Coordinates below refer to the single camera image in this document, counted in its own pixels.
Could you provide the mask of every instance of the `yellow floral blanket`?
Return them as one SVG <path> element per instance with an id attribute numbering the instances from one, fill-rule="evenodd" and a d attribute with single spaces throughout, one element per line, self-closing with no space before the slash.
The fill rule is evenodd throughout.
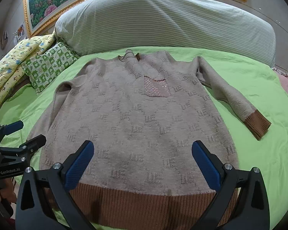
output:
<path id="1" fill-rule="evenodd" d="M 25 74 L 20 64 L 34 55 L 43 54 L 54 41 L 54 32 L 24 39 L 0 60 L 0 106 L 14 85 Z"/>

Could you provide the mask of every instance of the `sparkly pocket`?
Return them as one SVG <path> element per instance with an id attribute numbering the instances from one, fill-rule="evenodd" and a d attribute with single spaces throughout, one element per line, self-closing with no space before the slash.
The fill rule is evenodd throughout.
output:
<path id="1" fill-rule="evenodd" d="M 171 92 L 165 79 L 153 80 L 144 76 L 145 94 L 148 97 L 169 97 Z"/>

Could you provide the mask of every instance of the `brown ribbed cuff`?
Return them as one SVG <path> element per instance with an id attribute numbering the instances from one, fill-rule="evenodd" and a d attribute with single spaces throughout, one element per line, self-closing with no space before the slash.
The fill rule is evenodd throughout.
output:
<path id="1" fill-rule="evenodd" d="M 50 189 L 46 195 L 58 208 Z M 181 196 L 152 195 L 107 189 L 78 183 L 71 197 L 90 222 L 129 230 L 186 230 L 203 214 L 215 193 Z M 220 224 L 229 219 L 237 200 L 237 190 Z"/>
<path id="2" fill-rule="evenodd" d="M 257 140 L 266 134 L 271 123 L 258 110 L 255 110 L 243 122 Z"/>

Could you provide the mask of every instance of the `green patterned pillowcase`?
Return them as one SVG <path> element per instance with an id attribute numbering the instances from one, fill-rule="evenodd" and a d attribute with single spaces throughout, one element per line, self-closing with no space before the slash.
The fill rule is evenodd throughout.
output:
<path id="1" fill-rule="evenodd" d="M 79 55 L 70 50 L 64 42 L 58 42 L 44 54 L 23 62 L 22 68 L 38 94 L 77 59 Z"/>

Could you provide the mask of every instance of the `blanket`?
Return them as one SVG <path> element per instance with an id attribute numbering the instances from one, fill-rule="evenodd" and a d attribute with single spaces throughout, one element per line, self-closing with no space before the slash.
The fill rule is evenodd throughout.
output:
<path id="1" fill-rule="evenodd" d="M 88 62 L 58 86 L 29 135 L 47 138 L 40 168 L 63 162 L 89 139 L 95 155 L 74 195 L 89 220 L 131 230 L 190 228 L 200 216 L 196 205 L 214 195 L 191 155 L 192 142 L 202 140 L 238 167 L 232 138 L 201 83 L 257 139 L 267 131 L 269 121 L 202 57 L 177 62 L 166 51 L 135 56 L 127 50 L 124 57 Z"/>
<path id="2" fill-rule="evenodd" d="M 288 210 L 288 95 L 281 87 L 276 73 L 267 65 L 227 52 L 183 47 L 133 47 L 132 49 L 135 53 L 146 54 L 167 50 L 180 61 L 192 61 L 194 56 L 203 56 L 223 79 L 239 90 L 271 122 L 268 132 L 260 141 L 257 141 L 228 104 L 216 100 L 212 90 L 205 87 L 233 138 L 239 168 L 251 170 L 256 166 L 261 170 L 269 199 L 270 229 L 273 229 Z M 1 146 L 18 147 L 24 143 L 38 118 L 53 100 L 57 86 L 63 81 L 73 79 L 88 61 L 94 58 L 111 59 L 124 55 L 125 50 L 82 56 L 40 94 L 36 94 L 31 85 L 20 88 L 13 97 L 3 103 L 0 109 L 0 124 L 22 120 L 24 127 L 20 131 L 5 136 Z M 35 170 L 39 169 L 40 153 L 41 149 L 31 159 L 31 166 Z M 64 217 L 58 211 L 55 213 L 59 221 L 66 224 Z M 112 229 L 95 223 L 94 226 L 96 229 Z"/>
<path id="3" fill-rule="evenodd" d="M 0 106 L 25 74 L 20 64 L 32 56 L 43 54 L 54 40 L 54 33 L 24 39 L 0 60 Z"/>

